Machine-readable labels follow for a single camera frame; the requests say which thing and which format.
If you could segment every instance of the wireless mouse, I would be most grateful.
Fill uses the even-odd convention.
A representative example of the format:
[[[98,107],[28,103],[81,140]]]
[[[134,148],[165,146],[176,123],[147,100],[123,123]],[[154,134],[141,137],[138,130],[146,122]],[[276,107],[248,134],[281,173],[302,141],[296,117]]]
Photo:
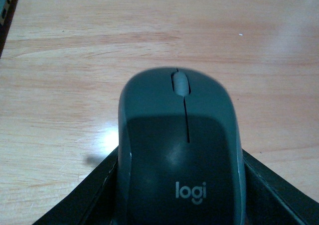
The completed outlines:
[[[135,75],[119,103],[116,225],[243,225],[235,110],[212,78],[183,68]]]

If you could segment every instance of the mouse scroll wheel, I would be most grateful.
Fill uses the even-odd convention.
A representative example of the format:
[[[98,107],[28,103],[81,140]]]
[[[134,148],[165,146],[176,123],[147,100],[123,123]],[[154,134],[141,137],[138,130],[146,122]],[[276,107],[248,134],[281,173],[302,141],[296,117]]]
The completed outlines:
[[[183,72],[175,72],[172,77],[173,90],[176,94],[186,97],[190,93],[187,76]]]

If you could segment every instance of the wood grain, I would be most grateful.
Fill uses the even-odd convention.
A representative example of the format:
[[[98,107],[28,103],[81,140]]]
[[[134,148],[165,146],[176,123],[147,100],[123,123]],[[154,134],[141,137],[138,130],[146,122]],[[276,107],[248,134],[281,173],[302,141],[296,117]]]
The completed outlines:
[[[319,202],[319,0],[19,0],[0,59],[0,224],[32,224],[118,144],[126,81],[214,77],[242,146]]]

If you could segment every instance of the computer mouse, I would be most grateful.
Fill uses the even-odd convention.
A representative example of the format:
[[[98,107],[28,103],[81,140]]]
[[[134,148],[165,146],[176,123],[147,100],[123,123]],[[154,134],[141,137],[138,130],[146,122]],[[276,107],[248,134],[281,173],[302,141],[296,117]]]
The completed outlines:
[[[243,225],[235,110],[214,79],[184,68],[135,75],[119,102],[117,225]]]

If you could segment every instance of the wooden desk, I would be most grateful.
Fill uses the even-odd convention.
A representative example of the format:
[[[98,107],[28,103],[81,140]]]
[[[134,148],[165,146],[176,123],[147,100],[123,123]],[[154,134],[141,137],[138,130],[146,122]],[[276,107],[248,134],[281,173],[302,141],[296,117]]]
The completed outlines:
[[[0,224],[29,225],[118,144],[123,86],[187,67],[245,150],[319,201],[319,0],[19,0],[0,59]]]

